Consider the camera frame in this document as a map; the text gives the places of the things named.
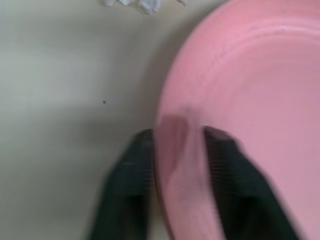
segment white paper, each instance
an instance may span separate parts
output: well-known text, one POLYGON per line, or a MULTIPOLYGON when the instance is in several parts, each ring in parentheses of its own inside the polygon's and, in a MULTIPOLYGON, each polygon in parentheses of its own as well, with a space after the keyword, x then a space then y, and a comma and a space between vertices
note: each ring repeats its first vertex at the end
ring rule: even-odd
POLYGON ((136 0, 118 0, 120 3, 122 3, 123 5, 127 6, 129 4, 132 4, 133 2, 135 2, 136 0))
POLYGON ((162 2, 163 0, 140 0, 139 6, 148 14, 153 14, 159 11, 162 2))
MULTIPOLYGON (((118 0, 123 5, 127 6, 136 0, 118 0)), ((177 0, 182 5, 187 4, 187 0, 177 0)), ((108 7, 112 7, 116 0, 104 0, 105 5, 108 7)), ((153 14, 159 11, 161 4, 164 2, 164 0, 138 0, 138 6, 143 8, 147 14, 153 14)))

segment floor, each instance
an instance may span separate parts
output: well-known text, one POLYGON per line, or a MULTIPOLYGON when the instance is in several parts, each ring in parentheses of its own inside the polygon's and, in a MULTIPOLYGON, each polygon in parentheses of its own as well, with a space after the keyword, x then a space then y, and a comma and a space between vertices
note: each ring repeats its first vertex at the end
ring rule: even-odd
MULTIPOLYGON (((170 65, 221 0, 160 12, 0 1, 0 239, 85 239, 103 178, 151 128, 170 65)), ((154 204, 150 239, 168 239, 154 204)))

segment pink basin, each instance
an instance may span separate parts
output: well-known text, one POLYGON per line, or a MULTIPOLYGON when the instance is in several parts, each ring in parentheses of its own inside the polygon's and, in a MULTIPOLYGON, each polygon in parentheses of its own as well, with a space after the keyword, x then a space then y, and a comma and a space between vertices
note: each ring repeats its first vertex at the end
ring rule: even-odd
POLYGON ((301 239, 320 239, 320 0, 232 0, 178 54, 156 122, 156 177, 175 240, 224 239, 202 126, 229 132, 301 239))

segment crumpled paper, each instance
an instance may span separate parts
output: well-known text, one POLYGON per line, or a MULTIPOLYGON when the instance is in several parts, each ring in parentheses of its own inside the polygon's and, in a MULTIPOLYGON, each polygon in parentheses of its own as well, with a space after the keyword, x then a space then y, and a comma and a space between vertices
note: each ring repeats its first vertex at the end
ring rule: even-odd
MULTIPOLYGON (((104 0, 105 5, 108 7, 112 7, 117 0, 104 0)), ((124 6, 127 6, 136 0, 118 0, 124 6)), ((184 6, 187 4, 187 0, 177 0, 184 6)), ((138 0, 138 6, 143 8, 147 14, 153 14, 159 11, 162 2, 164 0, 138 0)))

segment white floor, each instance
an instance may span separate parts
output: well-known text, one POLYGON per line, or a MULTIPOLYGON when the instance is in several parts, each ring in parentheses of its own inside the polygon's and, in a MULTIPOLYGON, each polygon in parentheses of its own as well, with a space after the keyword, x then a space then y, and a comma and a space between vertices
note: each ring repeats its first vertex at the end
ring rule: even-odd
MULTIPOLYGON (((217 1, 149 16, 99 0, 0 0, 1 240, 85 239, 104 176, 153 126, 174 56, 217 1)), ((152 223, 150 238, 168 239, 152 223)))

